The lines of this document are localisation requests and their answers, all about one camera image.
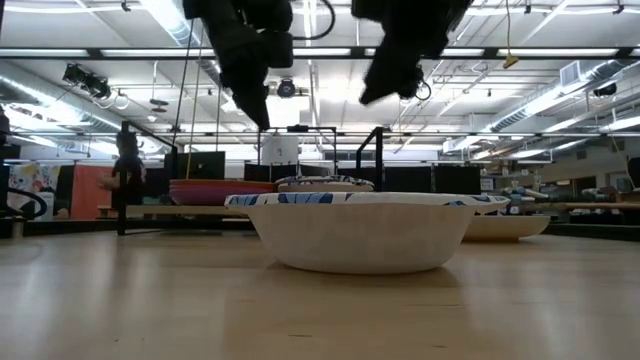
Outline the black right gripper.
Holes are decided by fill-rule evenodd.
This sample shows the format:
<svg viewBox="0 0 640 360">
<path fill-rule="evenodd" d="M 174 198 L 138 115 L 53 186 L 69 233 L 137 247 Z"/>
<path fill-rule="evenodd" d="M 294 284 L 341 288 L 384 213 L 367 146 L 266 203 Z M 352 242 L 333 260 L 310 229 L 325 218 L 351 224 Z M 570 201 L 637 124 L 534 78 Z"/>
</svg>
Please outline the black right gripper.
<svg viewBox="0 0 640 360">
<path fill-rule="evenodd" d="M 473 0 L 352 0 L 351 14 L 381 25 L 384 37 L 364 77 L 360 103 L 397 94 L 412 98 L 422 83 L 420 59 L 436 58 Z"/>
</svg>

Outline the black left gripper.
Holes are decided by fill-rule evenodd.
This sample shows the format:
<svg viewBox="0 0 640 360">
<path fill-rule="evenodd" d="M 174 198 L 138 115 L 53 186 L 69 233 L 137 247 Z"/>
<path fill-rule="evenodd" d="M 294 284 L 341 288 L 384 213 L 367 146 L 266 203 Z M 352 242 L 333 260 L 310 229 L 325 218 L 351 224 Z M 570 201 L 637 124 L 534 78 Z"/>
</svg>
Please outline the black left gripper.
<svg viewBox="0 0 640 360">
<path fill-rule="evenodd" d="M 289 0 L 182 0 L 184 16 L 199 19 L 217 56 L 220 79 L 236 106 L 259 130 L 270 128 L 263 84 L 271 68 L 293 65 Z"/>
</svg>

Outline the orange plastic plate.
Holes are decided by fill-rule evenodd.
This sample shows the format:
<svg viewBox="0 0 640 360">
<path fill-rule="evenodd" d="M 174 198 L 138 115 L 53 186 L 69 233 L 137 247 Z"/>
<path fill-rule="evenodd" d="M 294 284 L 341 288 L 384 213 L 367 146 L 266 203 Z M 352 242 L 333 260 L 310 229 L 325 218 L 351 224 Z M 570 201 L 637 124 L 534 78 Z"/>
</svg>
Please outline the orange plastic plate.
<svg viewBox="0 0 640 360">
<path fill-rule="evenodd" d="M 172 179 L 169 184 L 173 187 L 241 187 L 272 191 L 274 184 L 271 182 L 226 180 L 226 179 Z"/>
</svg>

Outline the pink plastic plate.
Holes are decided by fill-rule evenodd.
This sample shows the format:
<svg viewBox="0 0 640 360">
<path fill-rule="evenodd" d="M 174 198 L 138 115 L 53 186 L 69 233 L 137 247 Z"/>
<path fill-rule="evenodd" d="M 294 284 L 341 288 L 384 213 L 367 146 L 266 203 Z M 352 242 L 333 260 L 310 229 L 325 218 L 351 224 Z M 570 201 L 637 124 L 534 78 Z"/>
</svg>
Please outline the pink plastic plate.
<svg viewBox="0 0 640 360">
<path fill-rule="evenodd" d="M 230 195 L 262 194 L 271 191 L 271 187 L 178 187 L 171 188 L 169 196 L 181 206 L 222 206 Z"/>
</svg>

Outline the beige plastic plate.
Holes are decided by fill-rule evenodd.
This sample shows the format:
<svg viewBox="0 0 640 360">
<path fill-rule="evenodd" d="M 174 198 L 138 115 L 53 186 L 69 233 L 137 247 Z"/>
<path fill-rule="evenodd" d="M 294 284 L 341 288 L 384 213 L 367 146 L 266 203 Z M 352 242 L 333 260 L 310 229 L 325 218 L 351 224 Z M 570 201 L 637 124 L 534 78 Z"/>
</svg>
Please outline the beige plastic plate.
<svg viewBox="0 0 640 360">
<path fill-rule="evenodd" d="M 466 230 L 467 243 L 515 243 L 521 238 L 541 234 L 549 225 L 549 216 L 475 216 Z"/>
</svg>

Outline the white cylinder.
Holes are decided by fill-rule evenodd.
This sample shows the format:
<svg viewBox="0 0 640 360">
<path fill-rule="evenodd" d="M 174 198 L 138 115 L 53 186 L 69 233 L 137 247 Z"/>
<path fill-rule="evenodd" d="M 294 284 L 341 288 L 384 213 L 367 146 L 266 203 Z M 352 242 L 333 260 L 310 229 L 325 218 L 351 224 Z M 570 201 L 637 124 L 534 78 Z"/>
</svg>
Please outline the white cylinder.
<svg viewBox="0 0 640 360">
<path fill-rule="evenodd" d="M 261 142 L 261 163 L 263 165 L 292 165 L 299 160 L 299 140 L 297 137 L 269 135 Z"/>
</svg>

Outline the black partition panel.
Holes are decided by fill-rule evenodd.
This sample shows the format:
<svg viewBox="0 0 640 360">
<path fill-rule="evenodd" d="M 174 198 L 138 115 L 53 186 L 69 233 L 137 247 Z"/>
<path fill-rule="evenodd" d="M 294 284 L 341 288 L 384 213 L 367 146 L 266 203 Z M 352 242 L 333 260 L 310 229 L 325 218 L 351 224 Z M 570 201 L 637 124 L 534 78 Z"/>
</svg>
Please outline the black partition panel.
<svg viewBox="0 0 640 360">
<path fill-rule="evenodd" d="M 437 166 L 434 176 L 436 193 L 479 195 L 482 192 L 478 167 Z"/>
<path fill-rule="evenodd" d="M 282 178 L 296 176 L 297 173 L 296 165 L 244 165 L 245 181 L 276 182 Z"/>
<path fill-rule="evenodd" d="M 430 193 L 430 167 L 388 167 L 384 171 L 386 192 Z"/>
<path fill-rule="evenodd" d="M 164 168 L 169 179 L 225 178 L 226 155 L 224 152 L 193 152 L 167 154 Z"/>
</svg>

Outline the person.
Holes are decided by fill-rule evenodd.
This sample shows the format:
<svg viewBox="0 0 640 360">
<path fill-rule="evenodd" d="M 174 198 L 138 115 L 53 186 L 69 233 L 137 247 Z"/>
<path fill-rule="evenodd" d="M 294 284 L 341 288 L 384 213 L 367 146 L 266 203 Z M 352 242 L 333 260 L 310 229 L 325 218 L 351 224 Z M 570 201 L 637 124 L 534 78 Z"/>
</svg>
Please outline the person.
<svg viewBox="0 0 640 360">
<path fill-rule="evenodd" d="M 98 180 L 99 187 L 111 192 L 111 206 L 141 205 L 146 183 L 146 169 L 139 157 L 136 135 L 119 132 L 116 136 L 118 159 L 110 174 Z"/>
</svg>

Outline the black ceiling spotlight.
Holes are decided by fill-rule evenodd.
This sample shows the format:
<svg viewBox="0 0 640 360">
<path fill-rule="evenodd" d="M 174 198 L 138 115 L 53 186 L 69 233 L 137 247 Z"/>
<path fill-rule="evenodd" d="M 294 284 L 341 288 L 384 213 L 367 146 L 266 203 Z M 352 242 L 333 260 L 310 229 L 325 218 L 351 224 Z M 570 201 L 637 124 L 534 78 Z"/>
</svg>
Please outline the black ceiling spotlight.
<svg viewBox="0 0 640 360">
<path fill-rule="evenodd" d="M 111 87 L 108 79 L 89 72 L 78 64 L 68 64 L 62 80 L 85 91 L 94 99 L 107 99 L 111 96 Z"/>
</svg>

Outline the orange partition panel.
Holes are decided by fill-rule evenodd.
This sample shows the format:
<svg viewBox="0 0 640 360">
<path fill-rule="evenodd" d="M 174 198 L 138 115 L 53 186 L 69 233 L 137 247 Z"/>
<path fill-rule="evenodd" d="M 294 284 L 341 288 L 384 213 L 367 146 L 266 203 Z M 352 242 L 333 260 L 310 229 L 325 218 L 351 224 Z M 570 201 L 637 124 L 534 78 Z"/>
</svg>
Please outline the orange partition panel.
<svg viewBox="0 0 640 360">
<path fill-rule="evenodd" d="M 111 193 L 99 187 L 98 180 L 112 170 L 109 166 L 76 165 L 74 167 L 70 217 L 72 220 L 95 220 L 101 206 L 111 206 Z"/>
</svg>

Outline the colourful floral curtain panel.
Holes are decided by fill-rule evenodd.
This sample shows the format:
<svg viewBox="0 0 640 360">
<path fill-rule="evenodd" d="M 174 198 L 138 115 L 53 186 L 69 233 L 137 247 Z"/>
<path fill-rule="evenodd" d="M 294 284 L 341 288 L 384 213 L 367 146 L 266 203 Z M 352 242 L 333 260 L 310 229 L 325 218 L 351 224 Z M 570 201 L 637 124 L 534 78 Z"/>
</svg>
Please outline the colourful floral curtain panel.
<svg viewBox="0 0 640 360">
<path fill-rule="evenodd" d="M 54 165 L 12 165 L 9 169 L 10 188 L 26 191 L 38 196 L 47 205 L 46 212 L 35 218 L 36 221 L 52 221 L 55 214 L 55 200 L 61 167 Z M 38 212 L 37 201 L 23 195 L 9 193 L 7 204 L 25 212 Z"/>
</svg>

